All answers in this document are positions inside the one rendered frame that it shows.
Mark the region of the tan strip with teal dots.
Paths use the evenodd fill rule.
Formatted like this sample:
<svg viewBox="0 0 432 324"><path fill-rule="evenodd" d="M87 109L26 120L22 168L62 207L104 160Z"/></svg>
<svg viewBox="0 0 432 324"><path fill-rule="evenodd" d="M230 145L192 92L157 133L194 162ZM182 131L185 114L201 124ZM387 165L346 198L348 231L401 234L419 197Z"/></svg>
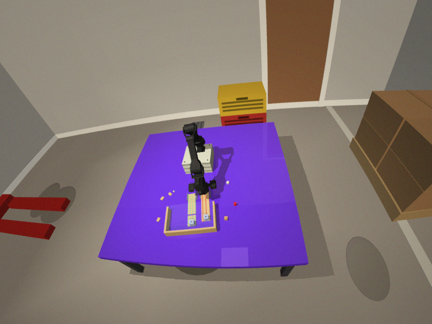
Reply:
<svg viewBox="0 0 432 324"><path fill-rule="evenodd" d="M188 194L188 203L196 203L196 193Z"/></svg>

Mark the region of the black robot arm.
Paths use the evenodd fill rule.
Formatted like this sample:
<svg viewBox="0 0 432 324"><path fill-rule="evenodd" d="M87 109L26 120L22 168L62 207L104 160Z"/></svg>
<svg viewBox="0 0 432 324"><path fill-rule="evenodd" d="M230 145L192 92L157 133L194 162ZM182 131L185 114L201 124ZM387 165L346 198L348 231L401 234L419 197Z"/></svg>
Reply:
<svg viewBox="0 0 432 324"><path fill-rule="evenodd" d="M195 123L186 124L183 127L183 133L186 137L191 163L190 163L190 173L191 179L195 180L195 191L199 193L199 195L206 195L209 192L209 188L206 184L204 184L204 167L201 165L201 162L198 160L197 153L205 152L205 140L202 136L199 136L197 133L197 126ZM186 136L189 135L189 136ZM196 151L197 147L197 151ZM194 174L194 175L192 175Z"/></svg>

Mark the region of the tan strip with red lines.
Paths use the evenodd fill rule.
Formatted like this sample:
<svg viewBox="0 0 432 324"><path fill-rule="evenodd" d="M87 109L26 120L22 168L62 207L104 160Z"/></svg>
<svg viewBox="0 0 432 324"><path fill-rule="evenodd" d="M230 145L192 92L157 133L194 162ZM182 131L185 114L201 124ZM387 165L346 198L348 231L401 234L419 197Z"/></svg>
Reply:
<svg viewBox="0 0 432 324"><path fill-rule="evenodd" d="M201 195L201 202L203 201L209 201L209 192L206 195Z"/></svg>

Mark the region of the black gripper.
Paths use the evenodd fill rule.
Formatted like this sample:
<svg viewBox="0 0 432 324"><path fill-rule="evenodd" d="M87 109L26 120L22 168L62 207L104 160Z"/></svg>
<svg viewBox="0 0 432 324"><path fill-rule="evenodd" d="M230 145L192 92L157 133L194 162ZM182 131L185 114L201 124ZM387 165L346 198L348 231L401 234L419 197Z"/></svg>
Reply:
<svg viewBox="0 0 432 324"><path fill-rule="evenodd" d="M210 183L207 183L207 182L205 181L205 179L204 179L204 184L206 184L207 187L210 187L210 189L216 189L216 188L217 188L216 180L211 180ZM194 184L194 183L190 183L190 184L188 184L188 190L189 190L190 192L193 192L193 191L194 191L194 187L195 187L195 184Z"/></svg>

